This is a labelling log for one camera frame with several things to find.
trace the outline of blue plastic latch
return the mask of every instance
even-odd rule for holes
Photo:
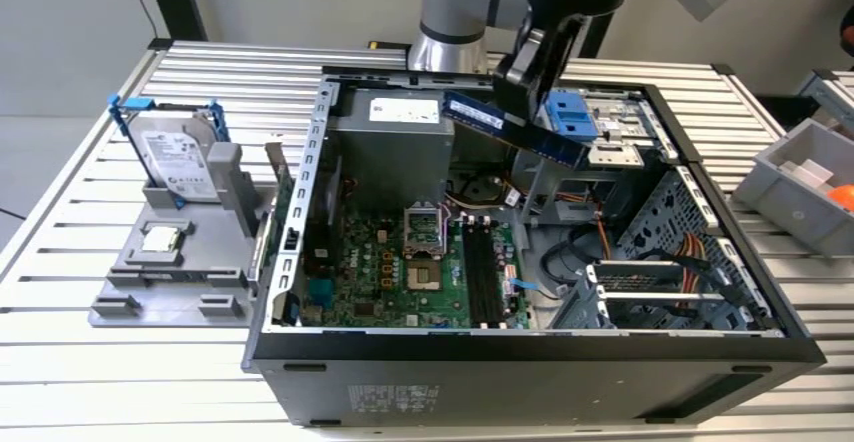
[[[153,110],[157,107],[155,99],[149,97],[130,97],[123,107],[129,110]]]
[[[600,137],[588,103],[578,92],[553,90],[546,98],[546,115],[556,133],[568,139],[590,142]]]
[[[217,131],[217,140],[219,142],[231,142],[231,136],[229,135],[229,126],[226,125],[226,111],[223,106],[219,105],[217,99],[211,100],[209,104],[209,110],[214,116],[214,130]]]
[[[314,305],[322,306],[325,309],[333,308],[333,280],[331,279],[310,279],[309,280],[309,297]]]

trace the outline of aluminum extrusion table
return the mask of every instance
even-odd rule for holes
[[[323,65],[406,64],[394,50],[177,42],[146,53],[122,93],[189,104],[217,97],[245,146],[245,170],[273,179],[263,143],[282,141],[295,164]],[[729,193],[782,130],[740,80],[718,69],[574,60],[565,77],[656,84]],[[143,178],[105,114],[0,255],[3,440],[854,439],[854,262],[818,258],[738,204],[737,216],[828,355],[817,371],[698,427],[293,427],[261,376],[241,371],[246,329],[95,329],[87,323],[143,206]]]

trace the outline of motherboard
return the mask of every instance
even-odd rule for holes
[[[410,240],[445,246],[445,254],[431,255],[405,250],[405,217],[355,212],[345,216],[335,276],[309,281],[303,325],[469,329],[482,324],[479,307],[489,297],[498,304],[498,325],[529,328],[525,291],[513,284],[522,274],[507,225],[490,224],[490,253],[471,262],[463,237],[471,229],[466,219],[441,217],[434,237],[430,219],[411,218]],[[490,286],[471,286],[467,273],[485,271],[490,273],[478,280],[489,281]]]

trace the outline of case label sticker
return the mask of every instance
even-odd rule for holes
[[[183,133],[155,130],[142,135],[167,188],[190,201],[215,199],[217,188],[197,139]]]
[[[350,405],[362,413],[430,413],[439,400],[438,385],[351,385]]]
[[[371,100],[371,122],[415,122],[419,124],[439,123],[439,101],[426,99]]]

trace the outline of wire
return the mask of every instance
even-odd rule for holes
[[[700,237],[694,234],[689,234],[692,240],[694,241],[694,247],[697,251],[692,254],[693,257],[700,257],[701,260],[706,260],[706,247],[704,246],[704,242],[700,240]],[[689,293],[694,293],[697,290],[697,283],[700,281],[700,275],[694,274],[692,277],[690,285],[689,285]]]
[[[27,220],[27,217],[24,217],[22,214],[18,214],[11,210],[6,210],[3,207],[0,207],[0,213],[4,213],[10,217],[15,217],[16,219]]]
[[[609,236],[605,233],[605,224],[602,223],[602,202],[597,206],[597,228],[600,229],[600,239],[602,240],[602,256],[605,260],[610,260],[612,246],[609,245]]]
[[[517,185],[510,181],[510,179],[507,177],[502,177],[502,180],[505,181],[505,184],[507,184],[507,187],[514,189],[517,192],[520,192],[526,197],[529,196],[529,191],[525,190],[525,189],[521,189],[520,187],[517,187]],[[560,198],[561,200],[566,201],[566,202],[586,202],[588,201],[586,197],[582,197],[581,195],[570,194],[568,192],[556,193],[556,197]]]
[[[146,2],[143,0],[139,0],[139,5],[143,7],[143,12],[146,12],[146,18],[149,19],[149,23],[151,24],[151,31],[155,33],[155,39],[159,39],[161,34],[158,33],[158,26],[155,25],[155,20],[151,18],[151,13],[149,13]]]
[[[502,204],[477,204],[477,203],[471,204],[469,202],[463,202],[455,196],[453,196],[450,192],[446,192],[445,196],[449,198],[451,202],[459,205],[463,209],[469,209],[469,210],[497,209],[503,206]]]
[[[537,291],[540,292],[540,295],[542,295],[544,297],[546,297],[549,300],[561,300],[561,297],[556,297],[554,295],[549,295],[544,289],[537,289]]]

